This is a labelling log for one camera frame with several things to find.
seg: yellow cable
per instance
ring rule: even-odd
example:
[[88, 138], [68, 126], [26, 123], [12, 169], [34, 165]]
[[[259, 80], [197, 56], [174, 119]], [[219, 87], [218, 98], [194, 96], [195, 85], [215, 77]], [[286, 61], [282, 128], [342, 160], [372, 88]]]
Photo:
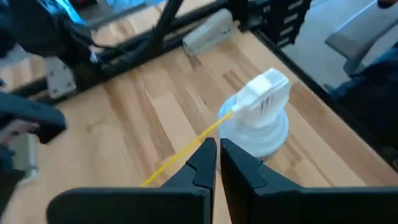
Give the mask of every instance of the yellow cable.
[[196, 139], [194, 139], [184, 150], [181, 152], [177, 153], [174, 155], [164, 166], [159, 168], [157, 171], [155, 171], [147, 180], [145, 180], [142, 184], [140, 184], [140, 187], [146, 187], [164, 171], [166, 170], [171, 164], [173, 164], [177, 159], [182, 157], [184, 154], [192, 151], [192, 147], [197, 144], [198, 142], [201, 142], [204, 140], [212, 131], [214, 131], [222, 122], [226, 121], [230, 117], [232, 117], [233, 111], [231, 110], [228, 112], [225, 116], [223, 116], [221, 119], [219, 119], [216, 123], [212, 124], [206, 131], [202, 132]]

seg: white cylindrical base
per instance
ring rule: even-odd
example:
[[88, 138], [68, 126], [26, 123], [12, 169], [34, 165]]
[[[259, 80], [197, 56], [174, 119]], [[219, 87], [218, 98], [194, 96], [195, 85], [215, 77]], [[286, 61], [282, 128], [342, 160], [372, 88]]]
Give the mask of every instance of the white cylindrical base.
[[[233, 106], [234, 95], [221, 106], [218, 118], [222, 118]], [[289, 134], [289, 120], [284, 110], [272, 124], [266, 126], [250, 126], [243, 119], [244, 115], [233, 116], [221, 124], [220, 137], [228, 138], [254, 157], [271, 156], [283, 145]]]

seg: white plastic part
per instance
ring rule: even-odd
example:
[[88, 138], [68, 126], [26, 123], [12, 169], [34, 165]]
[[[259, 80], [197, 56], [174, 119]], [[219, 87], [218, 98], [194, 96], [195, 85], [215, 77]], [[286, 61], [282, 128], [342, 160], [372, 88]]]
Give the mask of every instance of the white plastic part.
[[283, 145], [289, 133], [284, 106], [289, 100], [289, 79], [272, 68], [251, 80], [222, 105], [218, 117], [234, 116], [220, 125], [228, 138], [255, 157], [266, 157]]
[[227, 9], [221, 9], [186, 35], [182, 40], [183, 47], [187, 54], [197, 55], [227, 39], [233, 31], [232, 14]]
[[47, 86], [51, 98], [57, 99], [76, 90], [72, 71], [57, 57], [46, 58], [45, 68]]

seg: wooden tabletop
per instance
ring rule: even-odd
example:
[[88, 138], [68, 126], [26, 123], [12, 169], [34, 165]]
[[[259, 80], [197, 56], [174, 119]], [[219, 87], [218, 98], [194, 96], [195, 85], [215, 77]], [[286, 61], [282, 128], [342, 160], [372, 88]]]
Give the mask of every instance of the wooden tabletop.
[[[208, 1], [185, 1], [180, 12]], [[96, 41], [114, 44], [140, 33], [161, 11], [151, 7], [110, 24]], [[38, 145], [39, 179], [16, 190], [3, 223], [45, 223], [49, 201], [74, 187], [138, 186], [214, 123], [229, 95], [271, 67], [289, 77], [292, 89], [285, 107], [289, 137], [269, 167], [306, 187], [398, 185], [397, 174], [267, 47], [236, 32], [197, 57], [176, 49], [59, 104], [68, 130]], [[32, 57], [1, 76], [12, 89], [43, 73], [42, 60]], [[214, 219], [230, 223], [220, 177], [218, 169]]]

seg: chair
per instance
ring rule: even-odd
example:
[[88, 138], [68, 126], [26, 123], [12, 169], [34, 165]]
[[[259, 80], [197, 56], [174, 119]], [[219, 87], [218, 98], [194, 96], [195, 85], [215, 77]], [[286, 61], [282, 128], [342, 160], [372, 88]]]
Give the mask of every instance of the chair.
[[397, 24], [398, 4], [381, 9], [373, 1], [332, 33], [325, 43], [347, 59], [343, 70], [348, 75], [355, 74], [365, 67], [361, 61], [374, 43]]

